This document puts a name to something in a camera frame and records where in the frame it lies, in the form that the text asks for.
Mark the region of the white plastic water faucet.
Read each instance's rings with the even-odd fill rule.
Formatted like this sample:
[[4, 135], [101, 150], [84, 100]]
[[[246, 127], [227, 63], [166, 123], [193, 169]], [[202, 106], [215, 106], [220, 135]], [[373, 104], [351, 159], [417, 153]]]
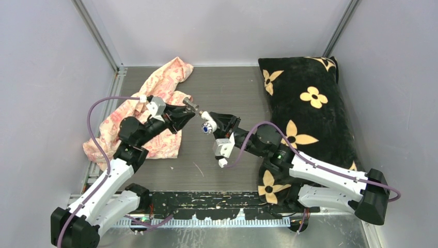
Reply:
[[214, 133], [217, 130], [217, 123], [210, 115], [210, 113], [207, 111], [200, 111], [199, 115], [204, 120], [204, 123], [201, 125], [203, 133]]

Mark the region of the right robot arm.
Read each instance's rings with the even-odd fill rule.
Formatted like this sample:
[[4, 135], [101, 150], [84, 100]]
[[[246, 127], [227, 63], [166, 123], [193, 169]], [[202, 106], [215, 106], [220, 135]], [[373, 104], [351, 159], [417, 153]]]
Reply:
[[202, 131], [215, 137], [213, 150], [220, 167], [229, 167], [228, 158], [236, 147], [263, 158], [265, 172], [259, 192], [267, 202], [279, 204], [277, 193], [290, 188], [289, 184], [276, 183], [274, 173], [279, 173], [301, 180], [286, 199], [293, 212], [334, 208], [373, 225], [384, 224], [390, 187], [381, 171], [360, 172], [317, 160], [294, 148], [280, 128], [268, 121], [246, 131], [234, 115], [204, 112], [201, 117]]

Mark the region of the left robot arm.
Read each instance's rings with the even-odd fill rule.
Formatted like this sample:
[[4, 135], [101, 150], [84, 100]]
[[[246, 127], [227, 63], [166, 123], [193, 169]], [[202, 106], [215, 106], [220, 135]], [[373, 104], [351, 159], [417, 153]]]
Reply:
[[51, 215], [51, 243], [56, 247], [97, 247], [105, 233], [126, 214], [145, 213], [151, 205], [149, 190], [129, 185], [116, 198], [116, 191], [143, 165], [148, 150], [143, 146], [168, 130], [178, 133], [196, 113], [185, 106], [150, 106], [158, 115], [145, 122], [129, 116], [120, 123], [121, 141], [114, 158], [95, 183], [68, 208]]

